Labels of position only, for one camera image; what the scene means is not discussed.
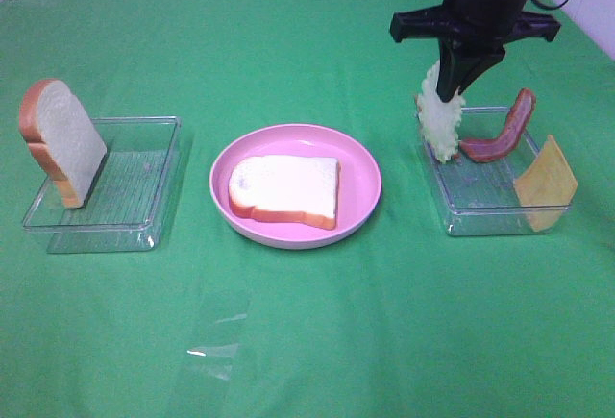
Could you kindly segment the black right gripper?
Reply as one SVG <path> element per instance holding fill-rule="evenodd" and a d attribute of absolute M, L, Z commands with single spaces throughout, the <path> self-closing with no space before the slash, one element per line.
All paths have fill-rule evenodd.
<path fill-rule="evenodd" d="M 408 38 L 438 38 L 439 72 L 436 93 L 444 103 L 463 94 L 484 72 L 505 56 L 501 46 L 525 38 L 551 42 L 560 24 L 549 14 L 526 12 L 528 0 L 443 0 L 438 6 L 393 14 L 389 32 L 394 41 Z M 498 49 L 467 62 L 460 84 L 455 42 L 479 49 Z"/>

